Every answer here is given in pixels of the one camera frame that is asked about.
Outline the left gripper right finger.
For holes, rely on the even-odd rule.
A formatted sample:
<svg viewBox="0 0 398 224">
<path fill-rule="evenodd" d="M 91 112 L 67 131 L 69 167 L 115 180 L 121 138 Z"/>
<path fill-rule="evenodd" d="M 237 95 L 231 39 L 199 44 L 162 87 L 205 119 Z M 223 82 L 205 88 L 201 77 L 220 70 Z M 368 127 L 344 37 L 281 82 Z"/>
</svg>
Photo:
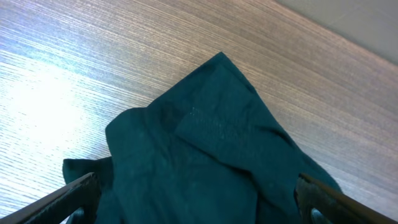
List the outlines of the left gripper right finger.
<svg viewBox="0 0 398 224">
<path fill-rule="evenodd" d="M 299 175 L 294 198 L 306 224 L 397 224 L 307 174 Z"/>
</svg>

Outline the black shorts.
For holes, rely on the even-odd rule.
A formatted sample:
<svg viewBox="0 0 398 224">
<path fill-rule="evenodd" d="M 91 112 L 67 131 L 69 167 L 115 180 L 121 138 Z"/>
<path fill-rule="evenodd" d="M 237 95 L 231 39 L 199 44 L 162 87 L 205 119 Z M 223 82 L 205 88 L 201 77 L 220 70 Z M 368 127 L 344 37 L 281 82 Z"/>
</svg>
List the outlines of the black shorts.
<svg viewBox="0 0 398 224">
<path fill-rule="evenodd" d="M 338 188 L 223 53 L 105 133 L 109 157 L 63 162 L 98 175 L 97 223 L 299 223 L 299 174 Z"/>
</svg>

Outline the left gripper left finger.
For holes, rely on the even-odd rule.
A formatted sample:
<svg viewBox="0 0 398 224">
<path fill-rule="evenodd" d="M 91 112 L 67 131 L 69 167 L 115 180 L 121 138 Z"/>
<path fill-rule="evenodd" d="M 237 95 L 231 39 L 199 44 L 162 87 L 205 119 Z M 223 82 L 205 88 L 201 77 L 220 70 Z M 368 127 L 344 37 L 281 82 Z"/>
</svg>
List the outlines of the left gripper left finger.
<svg viewBox="0 0 398 224">
<path fill-rule="evenodd" d="M 100 198 L 100 182 L 97 175 L 90 172 L 1 218 L 1 223 L 61 223 L 68 217 L 72 217 L 73 223 L 94 223 Z"/>
</svg>

